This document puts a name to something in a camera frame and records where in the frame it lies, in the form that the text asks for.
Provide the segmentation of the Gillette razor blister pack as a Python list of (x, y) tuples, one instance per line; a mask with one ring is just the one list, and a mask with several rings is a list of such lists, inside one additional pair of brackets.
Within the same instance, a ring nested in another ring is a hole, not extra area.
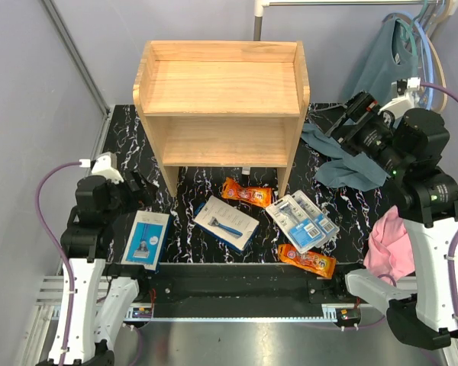
[(300, 254), (324, 243), (326, 238), (324, 231), (291, 195), (287, 194), (270, 204), (266, 212)]

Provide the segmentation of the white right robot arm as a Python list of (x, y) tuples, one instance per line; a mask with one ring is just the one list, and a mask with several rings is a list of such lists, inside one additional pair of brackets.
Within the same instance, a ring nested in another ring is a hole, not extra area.
[(347, 153), (364, 153), (389, 176), (398, 215), (411, 241), (417, 290), (410, 294), (349, 265), (331, 283), (340, 302), (359, 297), (387, 319), (401, 343), (446, 348), (458, 339), (458, 271), (449, 267), (458, 232), (458, 184), (439, 166), (450, 135), (434, 111), (394, 112), (368, 92), (353, 96), (324, 134)]

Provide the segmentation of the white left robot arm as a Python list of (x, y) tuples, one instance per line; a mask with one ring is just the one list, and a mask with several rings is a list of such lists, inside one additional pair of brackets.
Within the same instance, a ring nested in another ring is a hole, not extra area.
[(98, 302), (117, 218), (150, 205), (157, 187), (132, 171), (133, 189), (104, 175), (78, 181), (76, 205), (66, 229), (53, 244), (63, 262), (63, 295), (56, 336), (44, 365), (112, 365), (114, 345), (128, 308), (151, 294), (142, 265), (119, 265)]

